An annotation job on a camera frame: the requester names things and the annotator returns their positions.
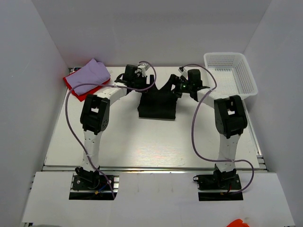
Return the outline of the black t-shirt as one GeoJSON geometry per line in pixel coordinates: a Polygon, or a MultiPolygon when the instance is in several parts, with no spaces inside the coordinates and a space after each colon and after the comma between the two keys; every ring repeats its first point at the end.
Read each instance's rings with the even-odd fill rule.
{"type": "Polygon", "coordinates": [[[178,97],[172,91],[172,86],[176,80],[177,76],[171,74],[161,89],[153,85],[147,92],[142,93],[137,107],[140,118],[175,120],[178,97]]]}

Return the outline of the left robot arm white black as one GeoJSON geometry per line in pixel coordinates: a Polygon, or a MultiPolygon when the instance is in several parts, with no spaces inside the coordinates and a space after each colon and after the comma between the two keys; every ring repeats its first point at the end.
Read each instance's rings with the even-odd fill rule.
{"type": "Polygon", "coordinates": [[[81,166],[76,172],[86,173],[84,183],[94,189],[99,186],[100,177],[95,174],[99,169],[99,149],[102,133],[109,124],[110,106],[131,91],[144,92],[154,84],[147,82],[146,72],[152,66],[139,62],[138,66],[127,65],[125,72],[119,75],[114,84],[98,95],[87,95],[80,116],[84,131],[84,154],[81,166]]]}

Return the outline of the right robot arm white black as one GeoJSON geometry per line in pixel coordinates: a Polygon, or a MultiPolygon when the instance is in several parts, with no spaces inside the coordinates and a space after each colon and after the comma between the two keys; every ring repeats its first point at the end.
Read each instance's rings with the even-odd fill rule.
{"type": "Polygon", "coordinates": [[[224,95],[214,88],[204,86],[199,69],[186,70],[180,67],[181,76],[171,75],[175,88],[173,92],[181,97],[188,93],[198,102],[198,107],[204,103],[214,109],[215,127],[220,134],[219,155],[216,160],[203,158],[215,163],[219,172],[214,176],[214,184],[218,188],[226,188],[231,183],[229,175],[235,173],[237,145],[241,134],[248,125],[247,116],[239,95],[224,95]]]}

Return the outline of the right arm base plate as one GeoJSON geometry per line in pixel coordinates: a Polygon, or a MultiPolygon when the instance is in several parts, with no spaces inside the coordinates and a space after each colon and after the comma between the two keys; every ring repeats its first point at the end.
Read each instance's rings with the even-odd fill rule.
{"type": "Polygon", "coordinates": [[[218,168],[212,174],[193,177],[198,186],[199,201],[242,201],[240,177],[233,169],[220,172],[218,168]]]}

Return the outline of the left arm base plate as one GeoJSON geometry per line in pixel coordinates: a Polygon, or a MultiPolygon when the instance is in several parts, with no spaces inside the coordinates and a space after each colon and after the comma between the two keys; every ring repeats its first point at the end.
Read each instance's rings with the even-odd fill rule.
{"type": "Polygon", "coordinates": [[[69,193],[70,200],[113,201],[118,192],[117,175],[103,176],[98,171],[75,168],[69,193]]]}

